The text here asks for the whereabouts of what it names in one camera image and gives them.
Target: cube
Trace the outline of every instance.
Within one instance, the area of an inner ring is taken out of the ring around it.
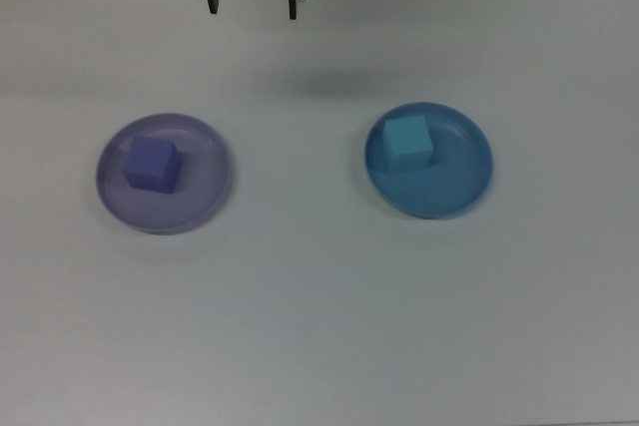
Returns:
[[[134,137],[123,173],[134,189],[172,194],[182,157],[170,140]]]
[[[382,134],[383,154],[392,174],[428,167],[433,147],[423,115],[386,120]]]

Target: purple plate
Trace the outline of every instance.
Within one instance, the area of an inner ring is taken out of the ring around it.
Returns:
[[[171,195],[129,186],[122,167],[135,136],[175,143],[182,167]],[[204,222],[220,207],[230,183],[229,152],[218,133],[181,114],[153,115],[127,125],[105,147],[96,172],[107,210],[128,226],[157,234],[180,233]]]

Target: blue plate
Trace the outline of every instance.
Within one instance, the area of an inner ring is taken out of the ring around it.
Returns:
[[[428,168],[391,174],[382,148],[386,120],[424,115],[433,143]],[[479,127],[465,115],[438,104],[407,104],[381,117],[368,133],[366,170],[381,195],[396,208],[422,218],[465,212],[486,191],[492,153]]]

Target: table surface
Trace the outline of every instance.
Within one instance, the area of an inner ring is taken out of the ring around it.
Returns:
[[[0,424],[639,419],[637,0],[0,0]],[[470,116],[495,159],[427,221],[375,119]],[[231,149],[223,209],[136,232],[95,191],[153,113]]]

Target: plate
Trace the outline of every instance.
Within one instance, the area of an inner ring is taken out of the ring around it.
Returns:
[[[382,133],[386,120],[424,115],[433,143],[426,169],[391,174]],[[381,117],[368,133],[364,151],[371,181],[393,206],[422,218],[466,212],[484,194],[492,176],[492,152],[481,129],[450,107],[431,103],[402,105]]]
[[[172,194],[129,186],[122,167],[136,136],[175,143],[182,166]],[[218,133],[182,114],[158,114],[127,125],[105,147],[96,172],[106,209],[128,226],[157,234],[183,232],[207,220],[222,204],[230,183],[229,152]]]

